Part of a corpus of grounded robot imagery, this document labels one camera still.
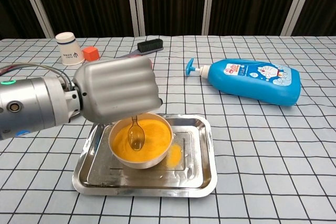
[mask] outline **white bowl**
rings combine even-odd
[[[124,165],[134,168],[134,169],[146,169],[146,168],[150,168],[153,167],[155,165],[157,165],[159,162],[161,162],[167,155],[168,150],[173,142],[173,130],[171,128],[171,126],[169,125],[169,123],[167,122],[166,119],[164,119],[163,117],[156,115],[156,114],[152,114],[152,113],[145,113],[145,114],[141,114],[138,115],[138,120],[145,120],[145,119],[151,119],[151,120],[157,120],[160,121],[162,123],[164,123],[170,131],[170,135],[171,135],[171,140],[169,143],[169,146],[167,147],[167,149],[158,157],[151,159],[149,161],[146,162],[131,162],[131,161],[127,161],[124,160],[122,158],[120,158],[116,153],[114,153],[113,149],[112,149],[112,143],[114,141],[114,139],[116,138],[116,135],[118,134],[119,131],[121,131],[121,129],[123,129],[124,127],[130,125],[132,123],[132,118],[126,118],[123,120],[120,120],[118,123],[116,123],[109,135],[109,147],[110,150],[112,152],[112,154]]]

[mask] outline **green indicator light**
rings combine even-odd
[[[13,80],[13,81],[3,81],[3,82],[0,82],[0,84],[2,85],[11,85],[11,84],[14,84],[16,81]]]

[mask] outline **black curtain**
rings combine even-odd
[[[142,0],[147,35],[200,35],[204,0]]]
[[[293,36],[335,36],[336,0],[306,0]]]
[[[133,36],[129,0],[41,0],[55,34]]]
[[[280,35],[292,0],[213,0],[209,35]]]
[[[0,0],[0,39],[45,38],[29,0]]]

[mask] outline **orange powder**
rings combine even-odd
[[[114,153],[130,162],[146,162],[160,156],[171,141],[170,130],[164,123],[146,119],[139,120],[138,124],[145,133],[145,143],[141,150],[134,151],[128,142],[128,130],[131,124],[118,132],[112,143]]]
[[[167,158],[166,158],[166,165],[169,168],[174,168],[176,167],[181,160],[182,157],[182,149],[178,144],[173,144],[170,149],[169,152],[167,154]]]

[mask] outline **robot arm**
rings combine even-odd
[[[57,77],[1,82],[0,140],[68,123],[78,112],[111,123],[162,105],[147,57],[88,63],[71,86],[65,91]]]

